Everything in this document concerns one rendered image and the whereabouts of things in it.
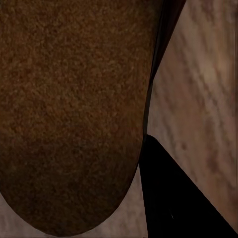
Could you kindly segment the sandal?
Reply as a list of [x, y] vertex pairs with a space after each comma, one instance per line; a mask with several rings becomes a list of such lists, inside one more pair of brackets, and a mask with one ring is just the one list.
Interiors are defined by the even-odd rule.
[[72, 237], [126, 196], [186, 0], [0, 0], [0, 192]]

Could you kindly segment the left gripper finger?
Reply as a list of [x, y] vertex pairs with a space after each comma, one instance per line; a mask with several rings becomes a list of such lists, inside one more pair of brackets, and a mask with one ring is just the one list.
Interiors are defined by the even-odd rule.
[[156, 138], [139, 161], [148, 238], [238, 238]]

